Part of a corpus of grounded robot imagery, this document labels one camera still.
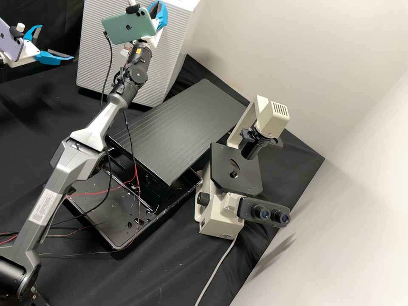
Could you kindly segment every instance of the warning label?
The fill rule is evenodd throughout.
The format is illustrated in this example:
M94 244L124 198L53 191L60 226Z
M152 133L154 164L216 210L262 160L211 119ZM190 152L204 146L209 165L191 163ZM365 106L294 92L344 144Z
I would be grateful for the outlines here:
M39 225L47 225L61 198L61 194L44 189L28 219Z

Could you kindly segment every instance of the black table surface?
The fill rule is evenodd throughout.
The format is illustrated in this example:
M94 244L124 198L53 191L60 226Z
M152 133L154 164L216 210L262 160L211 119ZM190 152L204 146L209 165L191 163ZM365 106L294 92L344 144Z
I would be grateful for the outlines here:
M49 160L59 142L86 126L99 110L99 95L75 85L76 71L72 64L0 85L0 232L21 228L51 174ZM246 103L190 57L169 96L203 78ZM133 106L127 110L128 120L144 110ZM123 126L119 117L112 130ZM282 139L284 149L264 149L259 154L264 189L260 197L293 208L324 158L286 130ZM200 168L206 158L195 167ZM61 207L55 221L71 216ZM82 224L73 220L62 226L51 234L66 234ZM276 232L246 223L201 305L229 305ZM52 254L42 256L38 289L51 306L193 305L229 245L228 240L198 233L191 195L121 259L86 254L106 250L92 229L68 238L47 238L39 252ZM81 253L85 254L61 257Z

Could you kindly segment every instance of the green smartphone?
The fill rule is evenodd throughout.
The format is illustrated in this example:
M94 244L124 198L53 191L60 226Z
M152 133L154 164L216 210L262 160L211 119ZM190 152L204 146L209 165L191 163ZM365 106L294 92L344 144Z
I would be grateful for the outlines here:
M102 20L109 39L115 45L138 40L143 36L154 36L156 29L146 8L137 13L123 13Z

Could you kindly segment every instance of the ribbed black cover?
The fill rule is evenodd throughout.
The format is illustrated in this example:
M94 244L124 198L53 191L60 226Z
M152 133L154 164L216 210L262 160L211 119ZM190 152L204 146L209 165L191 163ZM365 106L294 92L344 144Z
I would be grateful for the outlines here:
M130 124L135 157L171 185L238 122L244 110L204 79ZM112 138L130 152L126 130Z

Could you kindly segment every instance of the red wire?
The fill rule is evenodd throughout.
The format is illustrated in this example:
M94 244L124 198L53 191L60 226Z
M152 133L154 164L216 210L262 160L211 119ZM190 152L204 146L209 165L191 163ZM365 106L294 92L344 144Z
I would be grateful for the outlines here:
M68 236L71 236L72 234L75 234L76 232L79 232L80 230L84 230L86 228L93 227L93 226L94 225L89 225L87 227L82 227L82 228L77 229L77 230L75 230L75 231L73 231L73 232L71 232L69 234L66 234L66 235L47 235L47 237L68 237Z
M115 191L115 190L118 190L120 187L125 187L125 184L130 183L135 178L136 178L136 181L137 181L137 186L136 187L138 187L139 186L139 178L137 176L137 167L136 167L136 165L135 165L135 174L133 175L133 178L131 180L123 182L123 183L119 182L120 186L115 187L115 188L111 188L109 191ZM108 192L108 190L99 191L99 192L96 192L96 193L74 193L73 195L67 195L65 198L73 198L73 197L76 197L76 196L96 196L98 194L103 194L103 193L107 193L107 192Z
M130 183L130 182L133 181L135 178L136 178L136 188L138 189L138 195L139 195L139 209L138 209L138 210L139 210L139 213L138 213L137 219L140 220L140 183L139 183L139 176L138 176L138 173L137 173L137 167L136 167L136 165L135 165L135 174L133 175L133 178L132 178L131 180L126 181L126 182L123 182L123 183L120 183L120 186L115 187L115 188L112 188L112 189L110 189L110 190L111 190L111 191L115 191L115 190L119 189L120 187L125 186L124 184ZM97 195L97 194L101 194L101 193L105 193L105 192L107 192L107 190L100 191L100 192L97 192L97 193L77 193L77 194L73 194L73 195L67 196L67 197L71 197L71 198L72 198L72 197L74 197L74 196ZM75 230L75 231L73 231L73 232L71 232L71 233L69 233L69 234L65 234L65 235L47 235L47 237L68 237L68 236L70 236L70 235L75 234L76 232L79 232L80 230L84 230L84 229L89 228L89 227L92 227L92 226L93 226L93 225L86 226L86 227L82 227L82 228L80 228L80 229L77 229L77 230ZM138 230L139 230L139 222L137 223L136 233L135 233L135 235L134 235L132 241L125 247L125 249L133 243L133 241L135 240L135 238L136 238L136 236L137 236ZM7 235L7 234L10 235L10 233L8 233L8 232L3 232L3 233L0 233L0 236L2 236L2 235ZM14 240L17 236L18 236L18 235L14 235L13 237L8 238L8 239L6 239L5 241L0 242L0 245L6 244L6 243L8 243L8 242Z
M10 242L10 241L12 241L13 239L15 239L16 237L17 237L17 235L14 235L13 237L11 237L11 238L9 238L9 239L7 239L7 240L5 240L5 241L0 242L0 245L2 245L2 244L6 244L7 242Z

